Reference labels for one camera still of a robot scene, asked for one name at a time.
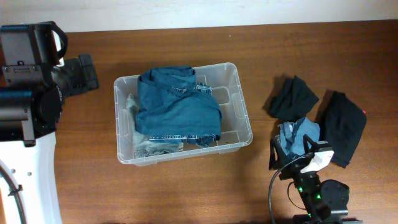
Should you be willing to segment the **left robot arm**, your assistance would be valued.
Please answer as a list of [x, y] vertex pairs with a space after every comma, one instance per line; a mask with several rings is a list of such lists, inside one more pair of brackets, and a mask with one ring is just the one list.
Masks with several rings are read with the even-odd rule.
[[6, 55], [1, 89], [1, 202], [7, 223], [61, 223], [54, 157], [70, 96], [99, 87], [89, 54]]

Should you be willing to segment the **light blue cloth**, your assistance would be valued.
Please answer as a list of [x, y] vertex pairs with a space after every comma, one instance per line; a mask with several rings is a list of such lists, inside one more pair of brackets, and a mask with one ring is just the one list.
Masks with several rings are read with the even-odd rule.
[[320, 137], [320, 126], [306, 117], [300, 118], [296, 122], [284, 122], [279, 125], [279, 128], [276, 140], [288, 160], [304, 154], [303, 137], [305, 135], [308, 135], [312, 141], [318, 141]]

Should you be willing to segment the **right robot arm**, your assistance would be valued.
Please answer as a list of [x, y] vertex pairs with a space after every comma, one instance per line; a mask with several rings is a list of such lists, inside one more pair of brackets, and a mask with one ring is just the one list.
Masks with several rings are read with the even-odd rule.
[[349, 187], [337, 180], [320, 181], [318, 171], [329, 165], [334, 150], [327, 141], [315, 142], [303, 136], [304, 154], [288, 159], [276, 139], [270, 140], [269, 170], [275, 170], [269, 184], [268, 207], [270, 220], [275, 223], [272, 212], [272, 186], [275, 179], [293, 180], [304, 205], [306, 214], [294, 215], [293, 223], [362, 223], [348, 218]]

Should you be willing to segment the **light blue jeans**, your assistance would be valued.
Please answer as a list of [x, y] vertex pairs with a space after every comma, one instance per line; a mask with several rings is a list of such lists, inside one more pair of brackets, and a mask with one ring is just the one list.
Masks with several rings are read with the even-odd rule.
[[183, 151], [182, 142], [152, 142], [148, 135], [141, 134], [136, 130], [136, 114], [139, 111], [139, 99], [136, 95], [130, 94], [127, 97], [126, 109], [132, 116], [132, 143], [136, 159]]

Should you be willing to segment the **black cloth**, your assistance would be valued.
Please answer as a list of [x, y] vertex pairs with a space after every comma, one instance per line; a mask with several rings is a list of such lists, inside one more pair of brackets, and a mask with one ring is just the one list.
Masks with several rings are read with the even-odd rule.
[[319, 97], [298, 76], [287, 78], [281, 91], [272, 98], [269, 114], [282, 121], [296, 121], [312, 110]]
[[333, 163], [342, 168], [350, 164], [366, 122], [366, 112], [345, 93], [332, 93], [320, 119], [320, 140], [331, 144]]

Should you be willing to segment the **dark blue jeans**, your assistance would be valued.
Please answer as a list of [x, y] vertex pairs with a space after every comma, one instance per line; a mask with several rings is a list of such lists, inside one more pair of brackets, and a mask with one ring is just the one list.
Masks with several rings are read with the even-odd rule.
[[152, 68], [137, 79], [136, 130], [151, 141], [208, 147], [221, 139], [222, 112], [190, 66]]

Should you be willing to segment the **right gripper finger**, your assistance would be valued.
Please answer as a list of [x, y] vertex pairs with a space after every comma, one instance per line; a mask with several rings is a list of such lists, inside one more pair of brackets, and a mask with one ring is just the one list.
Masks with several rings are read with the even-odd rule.
[[305, 134], [303, 136], [303, 146], [305, 152], [318, 152], [318, 143], [313, 141], [309, 135]]
[[288, 162], [288, 157], [276, 139], [270, 140], [269, 170], [282, 168]]

